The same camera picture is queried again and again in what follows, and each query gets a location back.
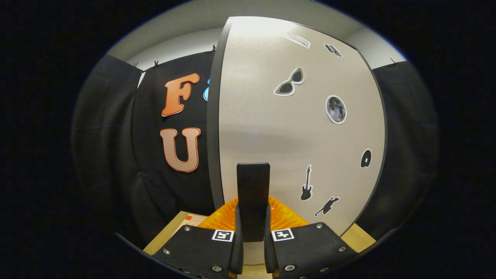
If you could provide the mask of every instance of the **blue object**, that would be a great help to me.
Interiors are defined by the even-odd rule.
[[[203,99],[205,99],[205,101],[207,101],[207,102],[208,102],[208,89],[209,89],[209,87],[207,87],[207,89],[205,89],[205,91],[203,92]]]

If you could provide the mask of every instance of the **black edge trim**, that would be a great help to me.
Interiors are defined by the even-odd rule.
[[[381,245],[385,240],[387,240],[391,235],[393,235],[396,231],[398,230],[398,228],[392,228],[390,229],[387,233],[385,233],[380,239],[378,239],[376,242],[374,242],[372,245],[370,245],[369,247],[365,248],[365,250],[361,251],[359,254],[358,254],[358,257],[363,257],[365,256],[368,252],[372,251],[373,249],[375,249],[377,246]]]
[[[219,94],[220,79],[222,73],[222,62],[226,50],[227,37],[231,30],[232,21],[228,19],[220,34],[217,48],[215,49],[210,73],[210,89],[207,102],[207,154],[208,171],[210,175],[210,186],[215,209],[224,205],[224,192],[222,191],[222,177],[220,172],[219,154]]]
[[[374,196],[375,194],[375,190],[377,189],[377,185],[379,184],[379,181],[380,181],[380,177],[382,176],[382,170],[384,168],[384,162],[386,160],[386,151],[387,151],[387,114],[386,114],[386,105],[384,104],[384,98],[382,97],[382,91],[380,90],[380,87],[379,87],[379,83],[377,82],[377,78],[375,77],[375,74],[373,73],[369,63],[367,62],[367,60],[365,60],[365,57],[362,55],[362,53],[358,50],[358,49],[355,49],[358,54],[360,54],[360,56],[362,57],[362,59],[364,60],[365,64],[367,65],[367,67],[369,68],[369,71],[371,72],[371,75],[375,81],[375,85],[377,86],[377,90],[379,92],[379,96],[380,96],[380,102],[382,103],[382,112],[384,114],[384,151],[382,153],[382,162],[380,163],[380,169],[379,169],[379,175],[377,176],[377,179],[375,181],[375,186],[373,187],[373,190],[372,190],[372,193],[371,195],[369,196],[369,199],[367,200],[367,202],[365,203],[364,207],[362,208],[362,211],[360,211],[360,214],[358,214],[357,218],[355,219],[355,221],[353,221],[353,223],[344,231],[343,234],[345,234],[350,228],[351,226],[357,222],[358,218],[360,218],[360,216],[364,213],[364,211],[367,209],[367,206],[369,205],[369,202],[371,201],[372,197]]]

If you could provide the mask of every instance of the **white wall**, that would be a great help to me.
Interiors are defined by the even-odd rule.
[[[344,41],[356,47],[365,57],[371,69],[406,61],[406,58],[396,50],[389,42],[374,31],[364,28],[344,39]]]
[[[153,67],[154,61],[157,60],[158,64],[162,64],[179,57],[211,51],[213,45],[217,46],[221,32],[222,28],[214,28],[179,36],[157,44],[131,57],[126,62],[131,65],[139,62],[137,67],[146,70]]]
[[[146,70],[153,67],[154,61],[157,60],[161,64],[179,57],[210,51],[213,45],[217,46],[221,32],[222,28],[214,28],[179,36],[157,44],[126,62],[131,65],[139,62],[137,67]],[[392,64],[390,58],[395,62],[406,60],[391,44],[368,28],[359,30],[344,41],[358,48],[372,69]]]

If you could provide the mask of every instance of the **sticker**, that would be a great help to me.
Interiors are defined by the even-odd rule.
[[[370,149],[365,149],[364,154],[362,155],[362,161],[360,162],[360,168],[368,168],[371,164],[372,152]]]
[[[322,207],[321,210],[317,211],[317,213],[315,213],[315,217],[317,217],[317,215],[319,214],[319,212],[322,211],[322,213],[325,215],[326,213],[329,212],[329,210],[332,209],[332,204],[337,202],[340,198],[339,197],[331,197],[330,200],[328,200],[325,204],[324,204],[324,207]]]
[[[234,231],[216,229],[212,240],[233,242]]]
[[[208,102],[208,89],[209,89],[209,87],[207,87],[207,89],[205,89],[205,91],[203,92],[203,99],[205,99],[205,101],[207,101],[207,102]]]
[[[295,84],[302,84],[303,71],[302,68],[298,67],[289,75],[288,80],[280,83],[274,90],[274,94],[277,96],[291,96],[295,93]]]
[[[305,182],[305,184],[303,184],[303,187],[302,187],[302,196],[300,197],[300,200],[301,201],[306,201],[306,200],[309,200],[311,197],[312,197],[312,188],[313,186],[312,185],[309,185],[310,183],[310,173],[311,173],[311,165],[309,165],[307,167],[307,180]]]
[[[197,138],[201,134],[198,128],[184,128],[181,132],[186,138],[187,161],[183,162],[178,159],[176,152],[176,137],[178,131],[176,129],[160,130],[160,137],[164,146],[165,161],[167,164],[182,172],[192,172],[198,167],[198,143]]]
[[[325,101],[325,111],[332,122],[343,124],[346,120],[346,105],[343,100],[336,95],[330,95]]]
[[[287,229],[273,230],[272,239],[274,239],[274,241],[283,241],[283,240],[295,239],[295,237],[293,236],[293,232],[291,231],[291,229],[287,228]]]
[[[333,45],[324,44],[324,46],[330,53],[334,54],[335,56],[339,58],[343,57],[343,55]]]
[[[283,35],[284,38],[294,42],[294,43],[297,43],[299,44],[300,46],[304,46],[306,48],[310,48],[310,42],[305,40],[305,38],[303,37],[300,37],[300,36],[297,36],[295,34],[289,34],[289,33],[286,33]]]

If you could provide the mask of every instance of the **white ceiling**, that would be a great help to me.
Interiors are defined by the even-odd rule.
[[[151,19],[115,44],[121,60],[172,38],[221,28],[230,16],[264,16],[300,23],[343,40],[365,28],[355,19],[311,0],[193,0]]]

